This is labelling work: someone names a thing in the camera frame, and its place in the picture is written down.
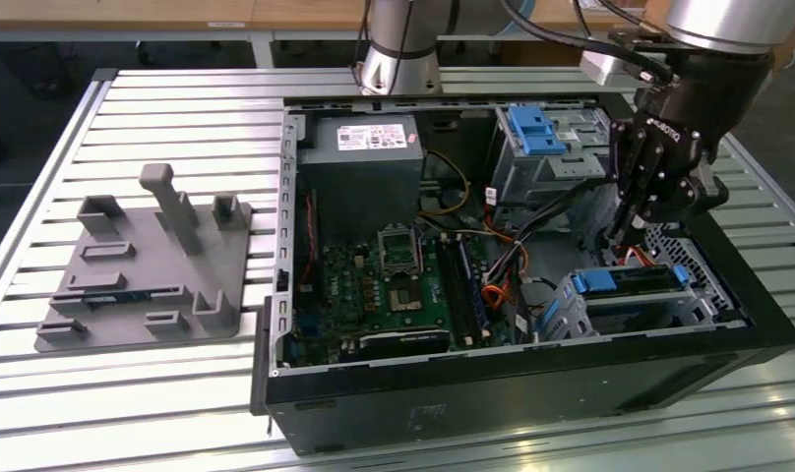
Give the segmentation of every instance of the wooden table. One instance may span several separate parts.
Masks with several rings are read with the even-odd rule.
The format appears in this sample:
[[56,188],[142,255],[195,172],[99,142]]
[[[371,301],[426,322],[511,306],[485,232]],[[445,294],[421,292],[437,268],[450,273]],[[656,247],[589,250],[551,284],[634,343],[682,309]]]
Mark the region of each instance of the wooden table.
[[[0,0],[0,41],[247,40],[256,63],[272,67],[275,40],[354,39],[362,0]],[[531,19],[578,28],[570,0],[539,0]],[[617,23],[589,15],[594,30]],[[537,40],[522,31],[458,40]]]

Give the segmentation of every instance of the power supply label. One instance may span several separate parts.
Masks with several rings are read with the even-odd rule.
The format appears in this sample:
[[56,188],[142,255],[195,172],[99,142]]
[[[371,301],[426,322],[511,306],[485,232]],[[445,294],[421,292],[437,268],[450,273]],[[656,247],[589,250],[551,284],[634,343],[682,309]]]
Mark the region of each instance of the power supply label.
[[343,126],[336,130],[340,150],[406,148],[403,125]]

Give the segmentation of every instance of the motherboard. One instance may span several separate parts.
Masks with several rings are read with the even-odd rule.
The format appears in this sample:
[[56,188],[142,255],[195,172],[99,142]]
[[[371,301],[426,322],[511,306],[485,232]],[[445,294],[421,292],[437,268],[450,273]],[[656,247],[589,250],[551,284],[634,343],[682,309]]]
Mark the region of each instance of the motherboard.
[[413,228],[323,247],[287,358],[326,365],[505,344],[506,322],[493,322],[479,292],[487,269],[479,239],[425,238]]

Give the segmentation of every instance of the yellow wire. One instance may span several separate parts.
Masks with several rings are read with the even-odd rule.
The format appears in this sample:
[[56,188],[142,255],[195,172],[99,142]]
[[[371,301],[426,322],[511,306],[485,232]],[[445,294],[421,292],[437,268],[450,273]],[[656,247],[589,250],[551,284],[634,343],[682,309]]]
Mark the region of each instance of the yellow wire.
[[467,200],[470,199],[470,196],[471,196],[471,183],[469,182],[467,177],[465,176],[465,172],[462,172],[462,169],[459,169],[459,166],[455,165],[453,160],[450,160],[450,157],[447,157],[445,154],[442,154],[441,152],[438,152],[434,149],[427,149],[427,152],[430,154],[435,155],[441,160],[443,160],[450,165],[453,170],[455,170],[455,173],[459,174],[459,177],[462,178],[462,184],[465,185],[465,195],[462,195],[462,200],[459,201],[458,204],[455,204],[450,208],[430,209],[430,210],[419,211],[419,214],[423,214],[426,216],[438,216],[441,214],[453,213],[454,211],[457,211],[458,209],[465,207],[465,204],[467,204]]

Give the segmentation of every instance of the ventilation grill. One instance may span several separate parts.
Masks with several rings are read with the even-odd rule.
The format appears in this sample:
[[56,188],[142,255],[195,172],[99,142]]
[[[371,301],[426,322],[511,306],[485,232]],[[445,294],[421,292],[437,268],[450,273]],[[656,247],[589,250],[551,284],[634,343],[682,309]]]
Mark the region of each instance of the ventilation grill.
[[665,225],[652,228],[646,232],[646,244],[657,249],[661,262],[673,265],[681,264],[692,272],[698,288],[708,289],[713,293],[713,305],[720,311],[734,308],[734,303],[713,276],[710,268],[704,263],[692,241],[685,238],[670,238],[664,235]]

